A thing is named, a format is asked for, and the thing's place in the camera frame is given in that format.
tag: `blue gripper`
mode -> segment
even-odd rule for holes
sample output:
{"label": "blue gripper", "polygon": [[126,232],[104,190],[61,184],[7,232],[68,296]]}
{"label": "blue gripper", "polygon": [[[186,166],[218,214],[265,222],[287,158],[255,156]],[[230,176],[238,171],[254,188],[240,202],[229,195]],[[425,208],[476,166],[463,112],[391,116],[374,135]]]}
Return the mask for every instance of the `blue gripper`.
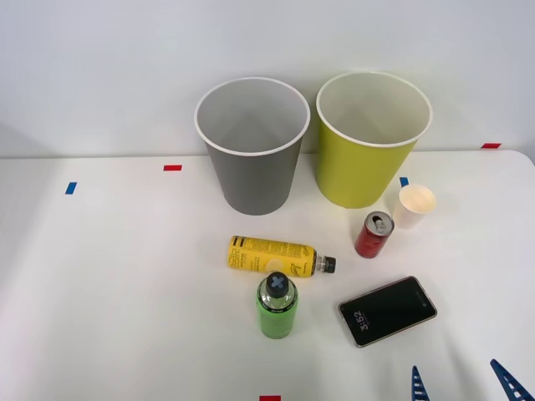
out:
{"label": "blue gripper", "polygon": [[535,398],[496,359],[491,361],[491,366],[509,401],[535,401]]}
{"label": "blue gripper", "polygon": [[416,366],[412,367],[412,401],[430,401]]}

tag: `cup rim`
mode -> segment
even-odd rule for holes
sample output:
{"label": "cup rim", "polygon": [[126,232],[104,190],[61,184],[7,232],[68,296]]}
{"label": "cup rim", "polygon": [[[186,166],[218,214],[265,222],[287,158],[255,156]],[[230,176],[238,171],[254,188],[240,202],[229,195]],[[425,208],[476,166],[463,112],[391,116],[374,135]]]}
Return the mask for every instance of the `cup rim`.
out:
{"label": "cup rim", "polygon": [[[425,103],[427,104],[427,107],[429,109],[429,120],[427,121],[427,125],[425,126],[425,128],[418,134],[416,135],[415,137],[413,138],[410,138],[409,140],[404,140],[403,142],[397,142],[397,143],[394,143],[394,144],[374,144],[374,143],[371,143],[371,142],[364,142],[363,140],[356,140],[355,138],[351,138],[350,136],[347,136],[346,134],[343,134],[341,133],[340,131],[338,131],[337,129],[335,129],[328,121],[327,119],[325,119],[324,117],[324,114],[322,113],[321,111],[321,107],[319,105],[319,101],[321,99],[321,95],[323,94],[324,90],[332,83],[334,82],[335,80],[337,79],[341,79],[343,77],[346,77],[348,75],[357,75],[357,74],[377,74],[377,75],[384,75],[386,77],[390,77],[390,78],[393,78],[393,79],[397,79],[398,81],[404,83],[404,84],[407,84],[409,85],[412,89],[414,89],[425,101]],[[393,74],[389,74],[389,73],[384,73],[382,71],[349,71],[348,73],[343,73],[343,74],[340,74],[340,75],[336,75],[335,77],[332,77],[329,81],[327,81],[325,84],[323,84],[323,86],[321,87],[321,89],[319,90],[318,92],[318,96],[316,97],[316,109],[318,110],[318,115],[319,115],[319,118],[324,122],[325,125],[327,125],[329,127],[329,129],[331,131],[333,131],[336,135],[338,136],[341,136],[342,138],[344,138],[345,140],[348,140],[349,142],[353,142],[354,144],[357,144],[357,145],[363,145],[363,146],[369,146],[369,147],[372,147],[372,148],[398,148],[398,147],[401,147],[401,146],[404,146],[404,145],[408,145],[408,144],[411,144],[413,142],[416,142],[419,138],[421,138],[422,136],[424,136],[424,134],[429,130],[429,127],[431,126],[431,123],[433,122],[433,108],[431,107],[431,102],[429,101],[429,99],[427,98],[427,96],[425,96],[425,94],[421,91],[421,89],[419,89],[416,85],[414,85],[413,83],[407,81],[406,79],[403,79],[403,78],[400,78],[396,75],[393,75]]]}
{"label": "cup rim", "polygon": [[[199,109],[201,108],[202,103],[204,102],[204,100],[208,96],[210,96],[210,94],[212,94],[213,92],[215,92],[216,90],[218,90],[219,88],[221,88],[221,87],[223,87],[225,85],[233,84],[233,83],[235,83],[237,81],[254,80],[254,79],[261,80],[261,81],[269,81],[269,82],[272,82],[274,84],[280,84],[282,86],[285,86],[286,88],[292,90],[303,101],[303,105],[304,105],[304,107],[305,107],[305,109],[307,111],[307,118],[306,118],[306,121],[305,121],[305,123],[303,125],[303,129],[301,130],[301,132],[299,132],[299,134],[297,136],[295,136],[295,138],[293,138],[292,140],[290,140],[286,144],[284,144],[282,146],[279,146],[278,148],[274,148],[274,149],[270,149],[270,150],[264,150],[262,152],[238,152],[236,150],[230,150],[230,149],[227,149],[227,148],[224,148],[224,147],[222,147],[220,145],[215,144],[214,142],[209,140],[203,134],[203,132],[201,130],[201,127],[199,126],[199,122],[197,120],[197,117],[198,117],[198,114],[199,114]],[[196,128],[196,131],[199,134],[199,136],[201,136],[201,138],[207,144],[209,144],[212,148],[220,150],[223,153],[227,153],[229,155],[235,155],[235,156],[246,156],[246,157],[266,156],[266,155],[272,155],[274,153],[280,152],[281,150],[285,150],[285,149],[289,148],[290,146],[292,146],[293,144],[295,144],[296,142],[298,142],[299,140],[301,140],[303,138],[303,135],[307,131],[308,125],[310,124],[310,107],[308,105],[307,100],[304,98],[303,94],[301,94],[301,92],[299,92],[297,89],[295,89],[292,85],[286,84],[283,81],[279,81],[278,79],[273,79],[273,78],[244,77],[244,78],[230,79],[228,81],[223,82],[222,84],[218,84],[217,86],[213,87],[208,92],[206,92],[204,94],[204,96],[202,96],[201,100],[199,100],[199,103],[197,103],[197,106],[195,107],[195,114],[194,114],[193,121],[194,121],[195,128]]]}
{"label": "cup rim", "polygon": [[[434,202],[434,205],[433,205],[433,208],[430,210],[430,211],[413,211],[411,208],[407,207],[405,205],[405,203],[403,203],[403,201],[401,200],[401,192],[403,190],[406,190],[405,188],[420,188],[422,190],[425,190],[428,194],[431,195],[431,197],[433,198],[433,202]],[[429,215],[434,209],[436,209],[436,196],[435,194],[433,193],[433,191],[431,189],[429,189],[428,187],[426,187],[425,185],[421,185],[421,184],[408,184],[408,185],[405,185],[403,188],[400,189],[400,192],[398,192],[398,200],[400,201],[400,204],[406,209],[408,210],[410,213],[414,213],[415,215],[420,215],[420,216],[425,216],[425,215]]]}

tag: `white table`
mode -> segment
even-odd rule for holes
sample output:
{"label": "white table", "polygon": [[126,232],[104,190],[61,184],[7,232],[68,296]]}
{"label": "white table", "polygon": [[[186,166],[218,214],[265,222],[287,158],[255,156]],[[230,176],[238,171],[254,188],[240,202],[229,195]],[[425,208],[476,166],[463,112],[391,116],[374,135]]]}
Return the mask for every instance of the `white table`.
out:
{"label": "white table", "polygon": [[[227,205],[207,157],[1,160],[0,399],[409,401],[415,364],[432,401],[507,401],[492,358],[535,395],[532,162],[413,153],[365,210],[328,202],[312,165],[301,156],[286,204],[255,217]],[[388,210],[399,176],[432,188],[439,207],[365,260],[354,239],[368,212]],[[232,235],[337,258],[335,274],[296,280],[288,338],[261,334],[263,276],[226,266]],[[438,317],[356,348],[338,304],[409,275]]]}

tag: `small white paper cup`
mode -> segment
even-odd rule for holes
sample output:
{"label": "small white paper cup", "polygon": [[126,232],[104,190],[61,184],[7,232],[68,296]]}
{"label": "small white paper cup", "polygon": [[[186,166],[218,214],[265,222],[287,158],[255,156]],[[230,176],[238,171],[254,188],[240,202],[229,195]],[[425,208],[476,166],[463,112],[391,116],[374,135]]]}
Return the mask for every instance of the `small white paper cup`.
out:
{"label": "small white paper cup", "polygon": [[394,223],[397,228],[412,228],[436,207],[436,198],[429,188],[408,184],[401,188],[394,208]]}

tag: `can lid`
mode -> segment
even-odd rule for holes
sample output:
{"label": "can lid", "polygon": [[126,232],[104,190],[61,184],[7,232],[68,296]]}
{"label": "can lid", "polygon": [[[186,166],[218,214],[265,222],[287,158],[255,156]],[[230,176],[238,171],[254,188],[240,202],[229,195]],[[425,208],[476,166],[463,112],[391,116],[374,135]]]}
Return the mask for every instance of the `can lid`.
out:
{"label": "can lid", "polygon": [[286,297],[288,294],[289,280],[284,273],[273,272],[267,276],[266,292],[272,298]]}
{"label": "can lid", "polygon": [[364,224],[376,236],[389,236],[394,230],[392,217],[383,211],[372,211]]}
{"label": "can lid", "polygon": [[326,273],[334,273],[334,270],[336,269],[336,259],[331,256],[325,257],[325,268],[324,272]]}

